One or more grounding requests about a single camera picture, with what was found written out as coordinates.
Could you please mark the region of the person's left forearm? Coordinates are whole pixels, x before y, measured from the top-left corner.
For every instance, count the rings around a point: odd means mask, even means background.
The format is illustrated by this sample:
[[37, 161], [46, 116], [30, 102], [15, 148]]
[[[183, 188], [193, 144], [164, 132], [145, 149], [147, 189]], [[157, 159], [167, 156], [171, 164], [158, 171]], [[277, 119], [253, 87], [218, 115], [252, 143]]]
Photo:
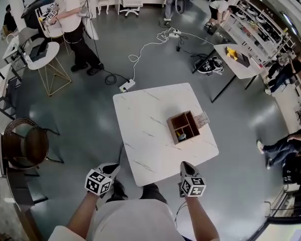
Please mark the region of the person's left forearm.
[[88, 192], [66, 227], [86, 239], [99, 196]]

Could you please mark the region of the black bag white print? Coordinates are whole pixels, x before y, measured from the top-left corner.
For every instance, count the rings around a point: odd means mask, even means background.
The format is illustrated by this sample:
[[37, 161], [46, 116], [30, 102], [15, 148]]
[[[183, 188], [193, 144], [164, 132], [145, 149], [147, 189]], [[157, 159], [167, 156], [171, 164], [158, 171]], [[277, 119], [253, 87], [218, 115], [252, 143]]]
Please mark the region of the black bag white print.
[[284, 184], [296, 184], [301, 179], [301, 156], [288, 157], [282, 165]]

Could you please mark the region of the grey chair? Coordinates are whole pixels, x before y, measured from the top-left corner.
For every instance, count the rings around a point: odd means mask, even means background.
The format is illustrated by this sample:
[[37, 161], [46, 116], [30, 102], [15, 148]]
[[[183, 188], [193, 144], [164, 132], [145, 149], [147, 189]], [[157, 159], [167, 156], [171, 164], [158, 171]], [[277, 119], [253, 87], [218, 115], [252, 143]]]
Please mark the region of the grey chair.
[[37, 36], [38, 34], [38, 29], [33, 29], [29, 27], [23, 28], [18, 35], [19, 48], [28, 51], [38, 45], [41, 45], [45, 41], [44, 38], [36, 37], [34, 40], [32, 40], [32, 38], [34, 36]]

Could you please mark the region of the printed white card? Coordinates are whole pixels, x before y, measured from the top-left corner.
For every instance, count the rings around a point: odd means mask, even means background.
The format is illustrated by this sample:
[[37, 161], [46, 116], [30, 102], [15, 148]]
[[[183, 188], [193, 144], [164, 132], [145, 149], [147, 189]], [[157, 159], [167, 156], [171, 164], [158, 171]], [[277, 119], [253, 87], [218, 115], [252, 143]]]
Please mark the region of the printed white card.
[[194, 121], [198, 129], [210, 122], [207, 114], [204, 111], [201, 114], [194, 116]]

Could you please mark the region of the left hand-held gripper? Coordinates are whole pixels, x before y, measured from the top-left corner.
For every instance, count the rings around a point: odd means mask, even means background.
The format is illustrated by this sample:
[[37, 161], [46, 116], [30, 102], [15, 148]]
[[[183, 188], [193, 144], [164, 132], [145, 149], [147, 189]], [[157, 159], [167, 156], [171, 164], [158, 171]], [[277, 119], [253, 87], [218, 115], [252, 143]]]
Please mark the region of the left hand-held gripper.
[[111, 188], [120, 171], [118, 163], [103, 163], [91, 169], [85, 179], [85, 189], [97, 196], [104, 195]]

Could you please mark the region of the yellow object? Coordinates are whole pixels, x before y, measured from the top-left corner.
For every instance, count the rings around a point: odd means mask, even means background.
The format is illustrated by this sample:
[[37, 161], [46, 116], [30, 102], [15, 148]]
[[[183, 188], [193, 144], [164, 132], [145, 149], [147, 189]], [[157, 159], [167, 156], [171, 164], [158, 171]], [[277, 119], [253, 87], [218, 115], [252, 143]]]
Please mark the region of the yellow object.
[[236, 50], [231, 49], [230, 47], [227, 46], [225, 48], [225, 52], [226, 52], [226, 56], [232, 58], [235, 61], [238, 60], [238, 55], [237, 55]]

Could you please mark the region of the brown wooden compartment box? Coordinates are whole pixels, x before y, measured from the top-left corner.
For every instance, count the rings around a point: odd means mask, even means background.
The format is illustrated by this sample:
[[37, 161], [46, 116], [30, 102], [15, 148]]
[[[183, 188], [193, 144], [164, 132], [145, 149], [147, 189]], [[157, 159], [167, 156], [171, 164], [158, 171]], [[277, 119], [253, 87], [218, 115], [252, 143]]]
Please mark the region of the brown wooden compartment box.
[[[191, 111], [185, 111], [168, 118], [167, 124], [175, 145], [200, 135]], [[186, 139], [179, 142], [176, 132], [179, 132], [180, 134], [185, 133]]]

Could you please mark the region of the black metal stand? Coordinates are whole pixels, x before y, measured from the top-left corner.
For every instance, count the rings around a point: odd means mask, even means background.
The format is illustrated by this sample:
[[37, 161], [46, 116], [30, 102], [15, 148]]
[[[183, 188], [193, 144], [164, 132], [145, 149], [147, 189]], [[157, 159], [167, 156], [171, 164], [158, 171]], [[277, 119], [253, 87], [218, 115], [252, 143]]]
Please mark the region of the black metal stand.
[[264, 215], [269, 217], [299, 217], [301, 216], [301, 190], [290, 189], [284, 185], [280, 192], [263, 202]]

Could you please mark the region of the person's white shirt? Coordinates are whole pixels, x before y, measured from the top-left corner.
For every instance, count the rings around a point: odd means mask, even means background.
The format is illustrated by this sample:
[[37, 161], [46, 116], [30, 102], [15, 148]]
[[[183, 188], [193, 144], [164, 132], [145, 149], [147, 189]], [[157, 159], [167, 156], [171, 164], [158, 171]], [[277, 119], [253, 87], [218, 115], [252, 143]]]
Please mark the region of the person's white shirt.
[[48, 241], [185, 241], [169, 207], [154, 199], [108, 202], [96, 212], [86, 239], [57, 226]]

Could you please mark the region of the person's right forearm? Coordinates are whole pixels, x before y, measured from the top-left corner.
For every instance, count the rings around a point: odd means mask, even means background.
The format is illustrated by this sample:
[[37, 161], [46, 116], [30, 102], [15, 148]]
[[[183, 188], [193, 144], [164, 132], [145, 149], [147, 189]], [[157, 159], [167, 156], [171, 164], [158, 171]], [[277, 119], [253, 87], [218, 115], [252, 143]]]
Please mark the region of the person's right forearm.
[[217, 229], [200, 204], [198, 197], [186, 197], [185, 200], [196, 241], [219, 240]]

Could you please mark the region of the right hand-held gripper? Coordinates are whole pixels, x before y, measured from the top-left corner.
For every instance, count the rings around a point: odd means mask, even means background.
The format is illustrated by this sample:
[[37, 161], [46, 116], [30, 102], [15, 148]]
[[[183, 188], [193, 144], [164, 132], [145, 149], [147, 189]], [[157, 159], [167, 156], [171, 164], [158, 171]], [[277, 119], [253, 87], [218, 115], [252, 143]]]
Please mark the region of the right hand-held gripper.
[[200, 197], [206, 188], [205, 180], [192, 164], [182, 161], [180, 164], [181, 181], [178, 184], [180, 197]]

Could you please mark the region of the white marble square table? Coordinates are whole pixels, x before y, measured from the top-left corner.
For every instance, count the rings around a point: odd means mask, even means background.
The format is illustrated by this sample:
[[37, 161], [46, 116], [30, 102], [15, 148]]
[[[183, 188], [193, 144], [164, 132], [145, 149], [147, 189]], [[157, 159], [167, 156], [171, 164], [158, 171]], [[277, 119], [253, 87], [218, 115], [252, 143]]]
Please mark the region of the white marble square table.
[[167, 120], [185, 111], [194, 116], [203, 112], [189, 83], [116, 94], [113, 101], [137, 186], [178, 174], [182, 161], [197, 166], [219, 154], [208, 124], [198, 136], [174, 144]]

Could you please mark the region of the white desk black legs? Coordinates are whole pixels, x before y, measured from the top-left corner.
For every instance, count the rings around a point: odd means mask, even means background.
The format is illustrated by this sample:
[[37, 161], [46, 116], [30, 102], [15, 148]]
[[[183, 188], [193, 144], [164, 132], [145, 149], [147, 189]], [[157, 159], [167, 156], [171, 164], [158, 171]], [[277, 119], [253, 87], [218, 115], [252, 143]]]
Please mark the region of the white desk black legs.
[[[235, 59], [232, 59], [230, 56], [227, 55], [227, 48], [230, 48], [232, 50], [235, 50], [236, 52], [239, 52], [243, 56], [246, 56], [247, 62], [245, 65], [241, 64], [240, 62], [237, 62]], [[192, 73], [198, 72], [201, 67], [209, 60], [210, 57], [212, 57], [214, 54], [218, 54], [220, 58], [224, 61], [224, 63], [229, 67], [229, 69], [233, 72], [233, 77], [229, 80], [229, 82], [221, 89], [221, 91], [211, 99], [211, 102], [215, 102], [228, 88], [229, 86], [234, 82], [236, 78], [238, 79], [247, 79], [251, 78], [250, 83], [260, 74], [260, 69], [255, 66], [254, 63], [251, 64], [251, 61], [249, 59], [248, 51], [244, 49], [243, 46], [238, 44], [219, 44], [214, 45], [213, 50], [207, 55], [207, 57], [203, 60], [201, 64], [199, 64]]]

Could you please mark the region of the black open case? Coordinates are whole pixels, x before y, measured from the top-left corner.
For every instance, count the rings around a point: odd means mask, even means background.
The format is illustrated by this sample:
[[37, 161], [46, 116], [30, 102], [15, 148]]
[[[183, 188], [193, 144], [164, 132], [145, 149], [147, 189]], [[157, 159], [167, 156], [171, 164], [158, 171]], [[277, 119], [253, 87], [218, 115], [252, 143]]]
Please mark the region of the black open case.
[[47, 53], [47, 44], [46, 42], [43, 42], [40, 45], [36, 45], [31, 49], [31, 52], [29, 54], [30, 59], [35, 62], [38, 61], [39, 59], [43, 58], [46, 56]]

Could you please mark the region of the white side table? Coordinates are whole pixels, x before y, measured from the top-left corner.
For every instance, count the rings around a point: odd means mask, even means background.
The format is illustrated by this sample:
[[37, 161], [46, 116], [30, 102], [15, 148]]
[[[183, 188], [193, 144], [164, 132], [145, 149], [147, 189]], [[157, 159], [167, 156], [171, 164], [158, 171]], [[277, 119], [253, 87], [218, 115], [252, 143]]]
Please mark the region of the white side table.
[[0, 69], [0, 112], [14, 120], [16, 118], [16, 106], [13, 104], [12, 92], [22, 83], [12, 63]]

